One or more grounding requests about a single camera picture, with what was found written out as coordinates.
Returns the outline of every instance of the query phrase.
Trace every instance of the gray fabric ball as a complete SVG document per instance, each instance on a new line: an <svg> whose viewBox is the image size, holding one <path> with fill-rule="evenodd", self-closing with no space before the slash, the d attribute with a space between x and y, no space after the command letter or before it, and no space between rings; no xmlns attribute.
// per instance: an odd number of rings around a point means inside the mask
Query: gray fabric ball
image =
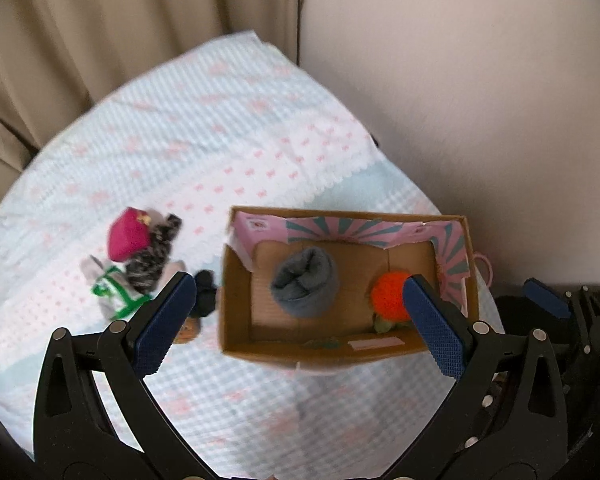
<svg viewBox="0 0 600 480"><path fill-rule="evenodd" d="M335 262L320 247L308 247L288 257L270 285L276 303L295 317L321 316L333 304L339 288Z"/></svg>

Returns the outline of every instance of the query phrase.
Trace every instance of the beige curtain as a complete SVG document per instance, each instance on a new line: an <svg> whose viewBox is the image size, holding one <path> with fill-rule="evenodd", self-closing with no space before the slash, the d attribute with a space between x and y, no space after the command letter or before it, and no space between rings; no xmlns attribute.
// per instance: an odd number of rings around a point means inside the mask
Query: beige curtain
<svg viewBox="0 0 600 480"><path fill-rule="evenodd" d="M0 199L58 131L129 79L254 29L297 60L301 0L0 0Z"/></svg>

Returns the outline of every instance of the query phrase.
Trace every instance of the metal screw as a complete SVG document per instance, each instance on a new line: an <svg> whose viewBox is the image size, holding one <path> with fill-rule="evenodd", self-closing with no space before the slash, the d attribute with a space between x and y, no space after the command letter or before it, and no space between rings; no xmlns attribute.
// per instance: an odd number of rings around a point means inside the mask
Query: metal screw
<svg viewBox="0 0 600 480"><path fill-rule="evenodd" d="M126 327L126 321L119 319L109 325L109 331L113 332L114 334L119 334L120 332L122 332L125 329L125 327Z"/></svg>
<svg viewBox="0 0 600 480"><path fill-rule="evenodd" d="M544 341L546 339L546 332L541 328L534 329L533 335L538 341Z"/></svg>
<svg viewBox="0 0 600 480"><path fill-rule="evenodd" d="M478 437L476 436L470 436L466 442L464 443L464 448L467 449L468 447L471 447L473 444L475 444L476 442L478 442L478 440L480 440Z"/></svg>
<svg viewBox="0 0 600 480"><path fill-rule="evenodd" d="M56 341L61 340L64 336L66 336L65 328L56 328L51 335L51 337Z"/></svg>
<svg viewBox="0 0 600 480"><path fill-rule="evenodd" d="M485 322L483 321L476 321L474 323L474 330L478 333L478 334L487 334L489 332L489 325L487 325Z"/></svg>

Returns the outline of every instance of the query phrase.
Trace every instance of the orange ball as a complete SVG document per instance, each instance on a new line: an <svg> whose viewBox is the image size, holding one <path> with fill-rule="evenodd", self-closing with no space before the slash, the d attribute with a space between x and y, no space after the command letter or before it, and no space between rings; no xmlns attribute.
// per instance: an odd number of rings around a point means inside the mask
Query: orange ball
<svg viewBox="0 0 600 480"><path fill-rule="evenodd" d="M371 305L387 321L401 323L411 319L402 301L404 282L411 275L406 270L392 270L380 276L371 289Z"/></svg>

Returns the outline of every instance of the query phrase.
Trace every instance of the wall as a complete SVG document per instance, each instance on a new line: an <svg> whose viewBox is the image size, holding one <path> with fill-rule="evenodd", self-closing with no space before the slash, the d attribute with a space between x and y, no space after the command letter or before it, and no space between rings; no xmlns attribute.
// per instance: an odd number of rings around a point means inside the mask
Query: wall
<svg viewBox="0 0 600 480"><path fill-rule="evenodd" d="M496 280L600 283L600 0L305 0L301 65Z"/></svg>

